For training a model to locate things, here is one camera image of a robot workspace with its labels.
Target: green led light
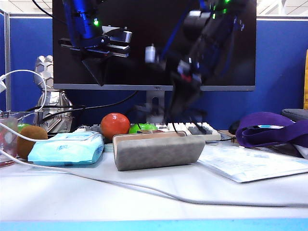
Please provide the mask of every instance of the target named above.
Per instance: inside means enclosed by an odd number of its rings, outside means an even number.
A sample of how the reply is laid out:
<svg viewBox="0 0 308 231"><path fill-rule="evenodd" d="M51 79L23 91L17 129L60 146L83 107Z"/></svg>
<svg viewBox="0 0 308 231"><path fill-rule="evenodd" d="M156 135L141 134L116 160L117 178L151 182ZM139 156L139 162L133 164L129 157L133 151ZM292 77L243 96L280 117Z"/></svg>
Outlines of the green led light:
<svg viewBox="0 0 308 231"><path fill-rule="evenodd" d="M95 18L93 24L94 24L95 26L99 26L99 25L100 25L100 22L98 21L97 18Z"/></svg>

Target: red tomato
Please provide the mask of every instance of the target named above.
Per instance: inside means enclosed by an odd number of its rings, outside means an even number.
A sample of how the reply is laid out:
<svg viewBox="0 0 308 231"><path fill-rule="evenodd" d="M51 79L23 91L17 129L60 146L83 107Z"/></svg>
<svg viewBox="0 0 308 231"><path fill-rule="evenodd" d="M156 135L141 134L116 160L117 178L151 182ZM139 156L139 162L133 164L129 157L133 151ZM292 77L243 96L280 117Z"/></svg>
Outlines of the red tomato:
<svg viewBox="0 0 308 231"><path fill-rule="evenodd" d="M121 113L110 113L101 121L102 133L110 140L114 135L127 134L129 128L129 119Z"/></svg>

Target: blue partition wall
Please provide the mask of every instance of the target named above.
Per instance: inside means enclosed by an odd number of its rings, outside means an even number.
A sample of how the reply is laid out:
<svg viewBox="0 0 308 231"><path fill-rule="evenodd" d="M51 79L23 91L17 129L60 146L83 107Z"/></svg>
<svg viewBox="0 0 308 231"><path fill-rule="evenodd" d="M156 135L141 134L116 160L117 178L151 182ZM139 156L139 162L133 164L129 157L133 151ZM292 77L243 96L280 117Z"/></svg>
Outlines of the blue partition wall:
<svg viewBox="0 0 308 231"><path fill-rule="evenodd" d="M33 69L39 55L52 53L50 19L11 19L12 70ZM208 111L206 121L216 129L226 129L235 120L258 111L280 113L284 108L302 108L305 56L308 47L308 22L257 21L256 90L253 92L204 92L193 104ZM25 110L35 105L40 95L30 74L12 78L12 108ZM73 104L109 104L131 91L69 90ZM167 101L171 92L167 92ZM145 92L112 108L86 111L82 124L98 124L108 112L126 112L145 102Z"/></svg>
<svg viewBox="0 0 308 231"><path fill-rule="evenodd" d="M0 75L5 73L4 59L4 16L0 13ZM5 91L0 94L0 110L5 111Z"/></svg>

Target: monitor stand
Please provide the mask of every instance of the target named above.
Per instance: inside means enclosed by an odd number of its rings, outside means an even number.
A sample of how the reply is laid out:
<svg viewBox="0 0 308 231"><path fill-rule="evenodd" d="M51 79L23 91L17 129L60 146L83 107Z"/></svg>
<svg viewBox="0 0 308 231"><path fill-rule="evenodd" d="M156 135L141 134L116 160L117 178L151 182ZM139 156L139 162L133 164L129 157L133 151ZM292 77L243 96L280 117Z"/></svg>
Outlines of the monitor stand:
<svg viewBox="0 0 308 231"><path fill-rule="evenodd" d="M147 90L146 103L151 113L147 114L146 122L163 123L165 110L165 91Z"/></svg>

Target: monitor screen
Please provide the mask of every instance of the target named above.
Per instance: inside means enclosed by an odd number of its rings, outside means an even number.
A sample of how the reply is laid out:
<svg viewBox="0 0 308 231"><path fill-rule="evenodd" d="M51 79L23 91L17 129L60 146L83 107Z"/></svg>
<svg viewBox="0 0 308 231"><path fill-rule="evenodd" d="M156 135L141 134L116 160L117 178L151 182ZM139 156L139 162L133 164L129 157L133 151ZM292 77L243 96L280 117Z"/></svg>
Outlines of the monitor screen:
<svg viewBox="0 0 308 231"><path fill-rule="evenodd" d="M172 90L170 76L144 63L145 47L164 47L189 0L108 0L99 5L102 25L127 27L132 32L128 58L111 57L102 64L104 85L100 86L70 49L59 39L69 38L67 26L53 19L54 87L85 90ZM65 21L61 0L53 1L54 17ZM199 8L195 1L191 10ZM206 79L201 90L253 90L256 69L256 1L251 0L240 16L243 31L235 31L234 42L227 41L215 74ZM189 53L194 43L179 27L169 48L179 56Z"/></svg>

